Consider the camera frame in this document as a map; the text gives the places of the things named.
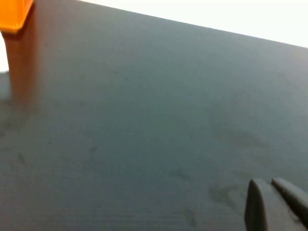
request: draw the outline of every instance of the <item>white wall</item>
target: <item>white wall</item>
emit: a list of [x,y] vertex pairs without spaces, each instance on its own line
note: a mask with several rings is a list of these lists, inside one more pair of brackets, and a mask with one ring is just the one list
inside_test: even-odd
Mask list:
[[82,0],[308,47],[308,0]]
[[9,64],[6,56],[6,49],[3,37],[0,33],[0,73],[7,72],[9,70]]

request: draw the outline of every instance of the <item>orange object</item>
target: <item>orange object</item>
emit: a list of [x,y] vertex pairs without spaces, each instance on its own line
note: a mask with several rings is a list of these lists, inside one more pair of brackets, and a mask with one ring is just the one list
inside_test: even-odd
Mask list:
[[17,33],[24,25],[33,0],[0,0],[0,31]]

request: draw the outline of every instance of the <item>black plastic item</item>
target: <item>black plastic item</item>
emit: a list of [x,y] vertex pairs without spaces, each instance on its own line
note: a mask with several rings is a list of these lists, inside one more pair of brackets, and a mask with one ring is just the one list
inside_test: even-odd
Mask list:
[[271,183],[308,228],[308,194],[284,179],[274,178]]
[[306,230],[279,192],[260,179],[249,183],[245,223],[247,231]]

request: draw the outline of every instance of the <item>smudge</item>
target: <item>smudge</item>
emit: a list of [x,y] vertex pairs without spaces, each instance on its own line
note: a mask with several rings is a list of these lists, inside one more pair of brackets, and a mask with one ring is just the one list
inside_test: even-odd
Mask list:
[[211,108],[210,130],[219,141],[237,148],[269,148],[268,142],[256,135],[239,130],[232,124],[228,111],[215,104]]
[[90,149],[89,149],[89,153],[94,153],[94,152],[96,152],[97,151],[97,147],[90,147]]
[[189,208],[185,208],[183,210],[182,214],[184,215],[186,223],[189,226],[194,227],[194,228],[197,227],[198,224],[197,224],[197,220],[196,220],[196,216],[195,216],[195,212],[194,211],[192,211]]
[[230,192],[239,190],[238,185],[229,185],[220,187],[218,184],[212,184],[208,188],[208,196],[209,198],[217,203],[223,204],[230,209],[232,209],[236,213],[240,213],[240,210],[237,204],[231,199]]
[[181,167],[176,170],[171,171],[169,173],[169,176],[176,177],[184,181],[192,181],[193,179],[190,175],[187,175],[186,173],[184,173],[184,170]]
[[244,182],[249,182],[253,178],[252,174],[242,170],[233,171],[233,174],[240,180]]

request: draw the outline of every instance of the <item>tabletop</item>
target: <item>tabletop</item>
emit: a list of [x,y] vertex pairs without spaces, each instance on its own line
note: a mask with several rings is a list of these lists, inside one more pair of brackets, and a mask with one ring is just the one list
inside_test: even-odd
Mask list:
[[308,190],[306,48],[75,0],[4,39],[1,230],[244,230],[251,178]]

